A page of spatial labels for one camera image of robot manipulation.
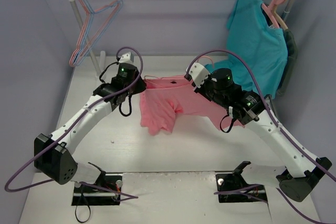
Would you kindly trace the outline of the pink t shirt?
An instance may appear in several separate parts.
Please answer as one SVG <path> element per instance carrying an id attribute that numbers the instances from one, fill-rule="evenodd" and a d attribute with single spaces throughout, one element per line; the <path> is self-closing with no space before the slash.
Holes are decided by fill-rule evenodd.
<path id="1" fill-rule="evenodd" d="M 207 117 L 218 130 L 230 126 L 231 119 L 227 111 L 195 93 L 192 84 L 154 88 L 145 83 L 146 90 L 140 93 L 140 125 L 147 128 L 149 134 L 157 135 L 161 130 L 172 133 L 179 115 Z"/>

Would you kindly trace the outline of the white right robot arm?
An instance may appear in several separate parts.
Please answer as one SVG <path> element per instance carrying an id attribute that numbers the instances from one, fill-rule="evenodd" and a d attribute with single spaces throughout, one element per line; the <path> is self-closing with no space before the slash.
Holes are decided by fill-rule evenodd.
<path id="1" fill-rule="evenodd" d="M 230 69 L 221 68 L 210 73 L 196 63 L 188 73 L 196 93 L 226 110 L 226 116 L 231 119 L 230 128 L 240 122 L 284 163 L 276 167 L 243 161 L 224 177 L 218 194 L 237 194 L 263 185 L 277 188 L 288 198 L 302 202 L 330 169 L 330 160 L 307 151 L 280 124 L 260 95 L 244 91 L 234 83 Z"/>

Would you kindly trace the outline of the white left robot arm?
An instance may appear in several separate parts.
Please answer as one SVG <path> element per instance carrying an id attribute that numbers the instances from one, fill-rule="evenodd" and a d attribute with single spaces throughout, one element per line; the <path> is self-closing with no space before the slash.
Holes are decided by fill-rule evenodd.
<path id="1" fill-rule="evenodd" d="M 98 86 L 88 102 L 62 127 L 34 140 L 34 166 L 60 185 L 84 182 L 92 192 L 105 186 L 106 172 L 93 163 L 76 162 L 73 154 L 85 136 L 125 100 L 146 89 L 142 69 L 131 63 L 119 64 L 109 83 Z"/>

